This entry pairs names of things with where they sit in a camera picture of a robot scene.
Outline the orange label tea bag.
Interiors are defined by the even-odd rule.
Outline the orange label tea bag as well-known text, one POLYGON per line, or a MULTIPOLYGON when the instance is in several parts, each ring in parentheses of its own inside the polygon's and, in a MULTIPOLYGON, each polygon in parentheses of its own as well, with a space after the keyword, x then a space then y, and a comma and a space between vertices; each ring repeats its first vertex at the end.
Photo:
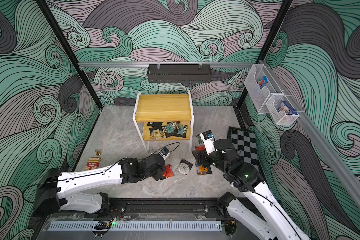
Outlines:
POLYGON ((198 176, 209 175, 212 174, 212 170, 210 168, 204 168, 202 165, 197 166, 197 174, 198 176))

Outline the yellow label tea bag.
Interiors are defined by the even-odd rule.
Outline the yellow label tea bag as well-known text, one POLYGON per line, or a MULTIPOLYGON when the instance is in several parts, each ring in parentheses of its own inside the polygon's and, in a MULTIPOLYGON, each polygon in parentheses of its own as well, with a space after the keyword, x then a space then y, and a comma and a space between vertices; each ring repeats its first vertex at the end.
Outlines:
POLYGON ((162 139, 164 137, 165 137, 165 134, 164 134, 164 132, 162 130, 150 128, 150 138, 151 138, 151 140, 162 139))

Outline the green label tea bag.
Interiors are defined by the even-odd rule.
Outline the green label tea bag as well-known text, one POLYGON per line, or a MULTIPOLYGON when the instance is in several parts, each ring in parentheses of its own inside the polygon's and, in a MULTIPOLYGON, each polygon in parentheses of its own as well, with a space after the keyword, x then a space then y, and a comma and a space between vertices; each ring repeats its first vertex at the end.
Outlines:
POLYGON ((163 132, 166 138, 175 136, 178 133, 178 123, 177 122, 168 122, 163 126, 163 132))

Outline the black barcode tea bag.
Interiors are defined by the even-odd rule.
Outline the black barcode tea bag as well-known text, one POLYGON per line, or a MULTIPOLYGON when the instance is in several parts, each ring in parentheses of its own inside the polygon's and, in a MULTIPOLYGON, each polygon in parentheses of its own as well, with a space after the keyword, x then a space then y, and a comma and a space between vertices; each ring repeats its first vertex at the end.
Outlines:
POLYGON ((153 129, 162 129, 162 122, 148 122, 147 126, 153 129))

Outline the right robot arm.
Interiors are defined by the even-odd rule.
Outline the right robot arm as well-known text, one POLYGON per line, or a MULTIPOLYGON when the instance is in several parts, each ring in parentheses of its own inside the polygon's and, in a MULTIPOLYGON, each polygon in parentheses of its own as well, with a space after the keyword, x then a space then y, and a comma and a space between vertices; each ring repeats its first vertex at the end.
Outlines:
POLYGON ((261 214, 250 211, 233 194, 218 199, 218 210, 243 224, 260 240, 308 240, 309 236, 288 216, 274 197, 264 177, 250 163, 241 160, 228 139, 204 141, 204 151, 193 151, 197 163, 204 168, 219 169, 232 187, 238 189, 261 214))

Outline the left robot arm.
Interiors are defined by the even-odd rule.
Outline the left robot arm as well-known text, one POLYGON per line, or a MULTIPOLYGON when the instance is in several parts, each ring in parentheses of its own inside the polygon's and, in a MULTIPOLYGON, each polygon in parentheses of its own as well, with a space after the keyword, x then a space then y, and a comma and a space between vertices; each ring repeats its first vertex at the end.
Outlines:
POLYGON ((50 169, 37 184, 32 215, 44 217, 58 211, 99 214, 110 209, 109 196, 85 191, 102 186, 137 183, 148 178, 159 181, 166 171, 168 154, 151 154, 141 160, 124 158, 113 165, 82 171, 60 172, 50 169))

